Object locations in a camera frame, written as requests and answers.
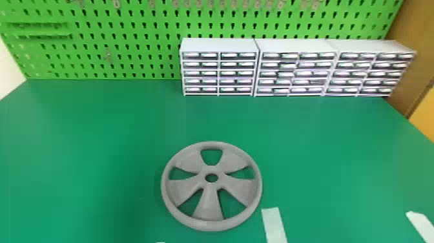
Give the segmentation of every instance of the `green table surface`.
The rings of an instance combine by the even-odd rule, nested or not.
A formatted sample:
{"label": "green table surface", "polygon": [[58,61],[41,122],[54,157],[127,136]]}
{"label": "green table surface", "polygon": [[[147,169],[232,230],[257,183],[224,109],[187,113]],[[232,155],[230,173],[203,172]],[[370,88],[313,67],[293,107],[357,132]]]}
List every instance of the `green table surface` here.
{"label": "green table surface", "polygon": [[[234,229],[177,222],[163,168],[196,142],[228,142],[263,177]],[[184,97],[179,81],[31,80],[0,101],[0,242],[423,242],[434,219],[434,145],[381,98]]]}

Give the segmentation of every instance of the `gray plastic wheel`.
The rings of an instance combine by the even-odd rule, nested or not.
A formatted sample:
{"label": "gray plastic wheel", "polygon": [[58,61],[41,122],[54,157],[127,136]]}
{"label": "gray plastic wheel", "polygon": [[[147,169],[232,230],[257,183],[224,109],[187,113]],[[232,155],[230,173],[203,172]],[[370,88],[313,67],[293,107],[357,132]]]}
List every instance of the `gray plastic wheel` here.
{"label": "gray plastic wheel", "polygon": [[[207,165],[201,156],[206,149],[222,150],[222,157],[216,165]],[[184,180],[170,180],[171,170],[177,167],[194,173]],[[227,174],[251,167],[254,179],[238,179]],[[209,174],[218,176],[217,181],[208,182]],[[178,207],[195,192],[203,189],[193,215],[181,212]],[[238,215],[223,218],[217,191],[226,190],[246,208]],[[161,194],[169,212],[182,224],[201,231],[223,231],[246,221],[258,207],[262,195],[262,177],[254,160],[241,149],[223,142],[200,142],[192,144],[175,154],[164,169],[161,178]]]}

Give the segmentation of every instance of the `white label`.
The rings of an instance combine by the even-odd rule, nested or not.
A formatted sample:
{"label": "white label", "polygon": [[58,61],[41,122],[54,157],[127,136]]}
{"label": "white label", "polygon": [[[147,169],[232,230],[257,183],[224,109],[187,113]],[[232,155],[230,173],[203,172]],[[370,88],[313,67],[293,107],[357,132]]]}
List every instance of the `white label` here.
{"label": "white label", "polygon": [[291,92],[306,92],[306,88],[293,88],[291,89]]}
{"label": "white label", "polygon": [[426,243],[434,243],[434,226],[425,215],[410,211],[406,216]]}
{"label": "white label", "polygon": [[283,53],[282,54],[282,58],[285,58],[285,59],[297,59],[298,58],[298,54],[297,53]]}

